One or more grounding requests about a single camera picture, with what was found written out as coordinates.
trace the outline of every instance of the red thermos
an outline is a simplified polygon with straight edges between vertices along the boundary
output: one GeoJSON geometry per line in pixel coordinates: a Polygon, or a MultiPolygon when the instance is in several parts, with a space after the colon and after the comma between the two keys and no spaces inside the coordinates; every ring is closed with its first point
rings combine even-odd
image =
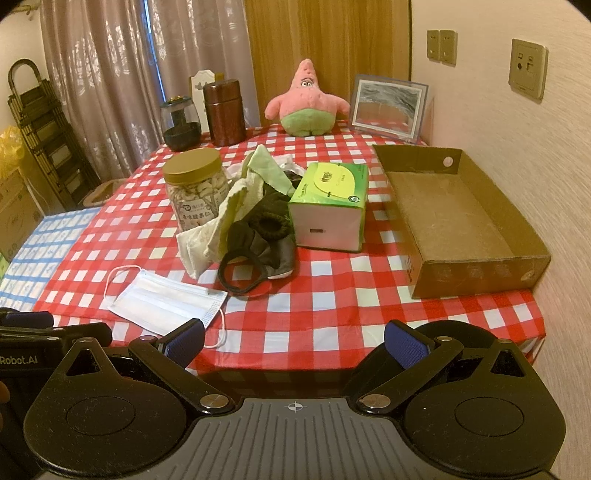
{"type": "Polygon", "coordinates": [[[205,112],[212,142],[217,147],[246,139],[242,96],[238,80],[220,80],[203,87],[205,112]]]}

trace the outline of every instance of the picture frame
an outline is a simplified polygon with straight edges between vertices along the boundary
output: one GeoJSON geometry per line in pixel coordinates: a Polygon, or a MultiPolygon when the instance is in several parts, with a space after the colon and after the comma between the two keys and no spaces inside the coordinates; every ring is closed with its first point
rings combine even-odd
{"type": "Polygon", "coordinates": [[[429,86],[358,74],[351,98],[349,127],[407,143],[419,142],[429,86]]]}

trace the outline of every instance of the curtain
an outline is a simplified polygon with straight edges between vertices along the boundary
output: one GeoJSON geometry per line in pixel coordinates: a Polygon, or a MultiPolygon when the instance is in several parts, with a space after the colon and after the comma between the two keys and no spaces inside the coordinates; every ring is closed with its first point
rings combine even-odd
{"type": "Polygon", "coordinates": [[[140,0],[43,0],[47,68],[101,180],[128,177],[158,144],[160,103],[140,0]]]}
{"type": "Polygon", "coordinates": [[[238,79],[246,123],[260,125],[242,0],[148,0],[154,49],[167,98],[190,95],[199,70],[238,79]]]}

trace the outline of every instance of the metal screw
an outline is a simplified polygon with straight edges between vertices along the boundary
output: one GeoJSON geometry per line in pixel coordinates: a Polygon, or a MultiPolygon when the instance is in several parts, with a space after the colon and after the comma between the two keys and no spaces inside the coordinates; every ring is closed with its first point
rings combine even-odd
{"type": "Polygon", "coordinates": [[[379,393],[366,395],[359,400],[367,408],[377,410],[378,408],[385,408],[390,405],[390,399],[386,395],[379,393]]]}
{"type": "Polygon", "coordinates": [[[203,407],[215,410],[217,408],[224,408],[230,403],[230,400],[228,400],[228,397],[225,395],[213,393],[210,395],[205,395],[201,398],[201,400],[199,400],[199,402],[203,407]]]}

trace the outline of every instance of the wooden door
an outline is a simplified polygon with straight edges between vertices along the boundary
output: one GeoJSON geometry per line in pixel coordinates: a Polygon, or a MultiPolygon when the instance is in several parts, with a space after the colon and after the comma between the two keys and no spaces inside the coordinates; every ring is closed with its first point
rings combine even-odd
{"type": "Polygon", "coordinates": [[[409,0],[244,0],[261,122],[299,63],[350,101],[358,73],[410,79],[409,0]]]}

